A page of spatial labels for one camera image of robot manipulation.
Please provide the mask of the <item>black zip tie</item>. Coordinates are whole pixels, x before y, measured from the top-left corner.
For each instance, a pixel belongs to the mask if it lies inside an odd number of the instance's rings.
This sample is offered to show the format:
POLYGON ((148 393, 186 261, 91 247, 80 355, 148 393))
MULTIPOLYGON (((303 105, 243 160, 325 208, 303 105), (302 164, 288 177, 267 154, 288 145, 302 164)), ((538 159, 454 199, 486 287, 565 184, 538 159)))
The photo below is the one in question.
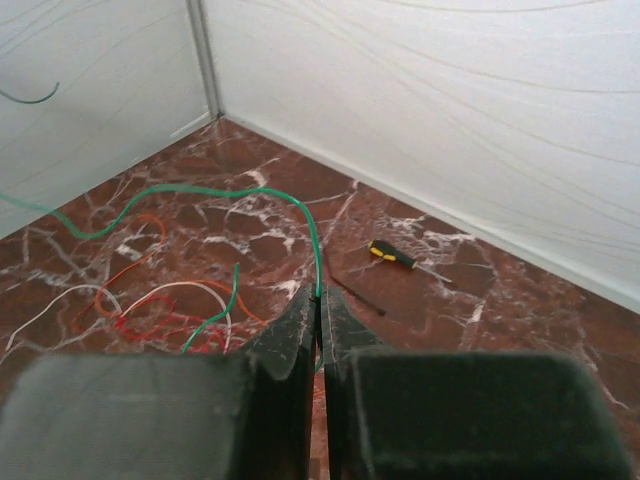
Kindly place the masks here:
POLYGON ((386 311, 383 308, 380 308, 379 306, 374 304, 372 301, 368 300, 367 298, 362 296, 360 293, 352 289, 350 286, 346 285, 338 277, 336 277, 332 271, 330 259, 327 259, 326 263, 327 263, 328 276, 336 285, 338 285, 348 294, 353 296, 358 302, 369 307, 371 310, 375 311, 378 316, 383 317, 386 315, 386 311))

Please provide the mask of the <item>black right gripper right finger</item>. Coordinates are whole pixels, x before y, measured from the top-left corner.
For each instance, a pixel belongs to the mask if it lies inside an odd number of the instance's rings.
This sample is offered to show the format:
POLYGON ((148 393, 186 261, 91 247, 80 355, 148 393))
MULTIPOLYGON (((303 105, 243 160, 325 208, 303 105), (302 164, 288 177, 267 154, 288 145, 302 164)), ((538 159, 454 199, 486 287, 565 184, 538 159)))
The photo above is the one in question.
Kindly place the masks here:
POLYGON ((629 479, 598 384, 536 351, 402 351, 327 287, 319 308, 334 479, 629 479))

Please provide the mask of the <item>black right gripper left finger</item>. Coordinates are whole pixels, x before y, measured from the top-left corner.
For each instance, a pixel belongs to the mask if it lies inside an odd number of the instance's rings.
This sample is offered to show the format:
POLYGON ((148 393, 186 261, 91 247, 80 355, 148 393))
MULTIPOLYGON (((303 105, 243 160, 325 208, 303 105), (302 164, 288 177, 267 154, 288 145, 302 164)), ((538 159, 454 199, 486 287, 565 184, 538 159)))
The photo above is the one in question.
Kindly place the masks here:
POLYGON ((229 354, 56 354, 1 408, 5 479, 305 479, 316 298, 229 354))

